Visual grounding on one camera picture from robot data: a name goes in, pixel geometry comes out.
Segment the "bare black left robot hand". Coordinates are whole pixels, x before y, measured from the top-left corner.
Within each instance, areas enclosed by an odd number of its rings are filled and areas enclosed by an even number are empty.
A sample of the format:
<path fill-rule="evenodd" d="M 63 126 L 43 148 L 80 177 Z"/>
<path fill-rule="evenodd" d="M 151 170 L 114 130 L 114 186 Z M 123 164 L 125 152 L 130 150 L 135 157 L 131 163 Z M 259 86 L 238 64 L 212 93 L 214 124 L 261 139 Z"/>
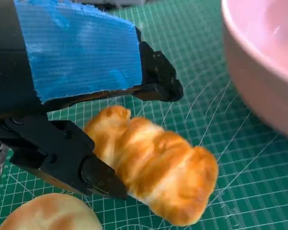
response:
<path fill-rule="evenodd" d="M 124 199 L 95 142 L 48 112 L 133 95 L 174 102 L 183 88 L 168 59 L 131 22 L 69 0 L 0 0 L 0 173 L 11 163 L 81 195 Z"/>

